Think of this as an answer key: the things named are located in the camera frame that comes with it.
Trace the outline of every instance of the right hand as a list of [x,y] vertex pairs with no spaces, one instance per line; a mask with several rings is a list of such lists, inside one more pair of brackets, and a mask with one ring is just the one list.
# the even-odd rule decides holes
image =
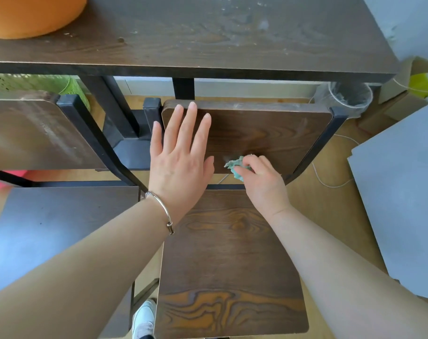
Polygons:
[[283,178],[265,156],[250,154],[242,163],[253,171],[241,166],[235,166],[234,170],[244,178],[248,197],[267,222],[276,214],[292,208]]

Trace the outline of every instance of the chair backrest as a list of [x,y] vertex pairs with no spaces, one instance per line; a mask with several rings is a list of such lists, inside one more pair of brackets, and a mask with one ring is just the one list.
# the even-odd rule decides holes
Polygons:
[[57,105],[59,97],[0,92],[0,170],[105,169]]
[[[166,101],[162,109],[164,126],[177,104]],[[265,155],[282,175],[292,174],[333,118],[329,109],[307,103],[257,103],[197,101],[195,127],[205,113],[212,116],[206,156],[214,156],[216,174],[228,174],[223,166],[241,155]]]

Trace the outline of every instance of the hand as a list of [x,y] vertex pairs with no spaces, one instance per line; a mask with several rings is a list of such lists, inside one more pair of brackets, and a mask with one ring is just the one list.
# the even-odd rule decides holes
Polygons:
[[283,178],[265,156],[251,154],[245,156],[242,163],[253,171],[241,166],[235,166],[234,170],[244,178],[248,197],[267,222],[292,207]]
[[149,190],[164,202],[175,224],[195,206],[214,174],[214,157],[203,162],[211,115],[203,117],[191,148],[197,117],[195,102],[190,103],[181,124],[183,113],[183,106],[177,105],[165,130],[164,147],[161,125],[155,121],[150,146]]

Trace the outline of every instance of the wooden chair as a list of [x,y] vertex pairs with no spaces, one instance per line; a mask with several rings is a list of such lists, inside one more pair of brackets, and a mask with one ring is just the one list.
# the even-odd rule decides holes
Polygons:
[[[34,182],[5,170],[109,169],[119,181]],[[77,95],[0,92],[0,290],[136,204],[146,191],[121,164]],[[158,285],[134,284],[101,334],[122,337]]]
[[[163,105],[166,125],[177,104]],[[197,101],[209,112],[206,156],[215,173],[240,155],[264,154],[286,183],[310,164],[347,118],[314,104]],[[157,339],[301,333],[308,330],[299,274],[243,184],[209,185],[164,245]]]

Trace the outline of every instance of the white wall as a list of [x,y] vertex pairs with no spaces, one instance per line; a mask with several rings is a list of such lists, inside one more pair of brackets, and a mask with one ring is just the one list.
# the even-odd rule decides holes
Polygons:
[[364,1],[400,60],[428,59],[428,0]]

